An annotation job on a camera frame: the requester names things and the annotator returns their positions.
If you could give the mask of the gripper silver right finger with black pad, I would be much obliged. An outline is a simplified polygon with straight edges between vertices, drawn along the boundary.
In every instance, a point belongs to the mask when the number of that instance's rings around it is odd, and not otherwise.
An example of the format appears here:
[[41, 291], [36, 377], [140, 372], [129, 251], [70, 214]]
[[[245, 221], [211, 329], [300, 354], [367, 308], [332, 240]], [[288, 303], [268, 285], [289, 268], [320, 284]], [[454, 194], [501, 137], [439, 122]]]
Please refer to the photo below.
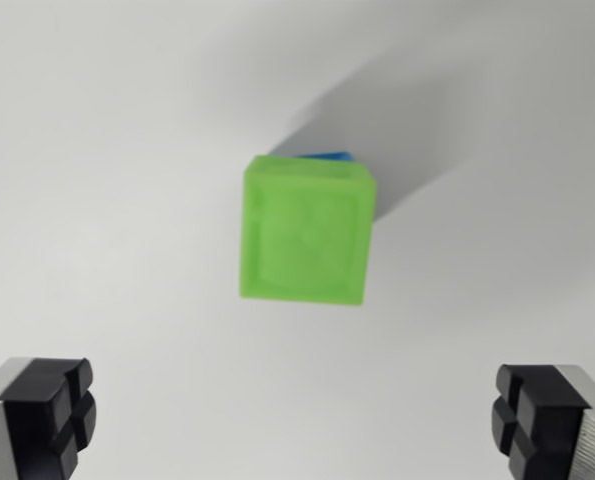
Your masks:
[[496, 375], [496, 448], [515, 479], [595, 479], [595, 381], [577, 365], [509, 365]]

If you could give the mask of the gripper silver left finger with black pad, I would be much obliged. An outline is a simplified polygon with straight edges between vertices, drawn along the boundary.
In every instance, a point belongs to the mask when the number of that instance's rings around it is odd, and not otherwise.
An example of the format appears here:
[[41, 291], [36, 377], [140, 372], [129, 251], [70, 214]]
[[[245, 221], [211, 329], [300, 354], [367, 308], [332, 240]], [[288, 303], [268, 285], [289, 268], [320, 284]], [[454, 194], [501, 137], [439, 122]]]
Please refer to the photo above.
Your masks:
[[96, 426], [88, 359], [12, 357], [0, 366], [0, 479], [69, 479]]

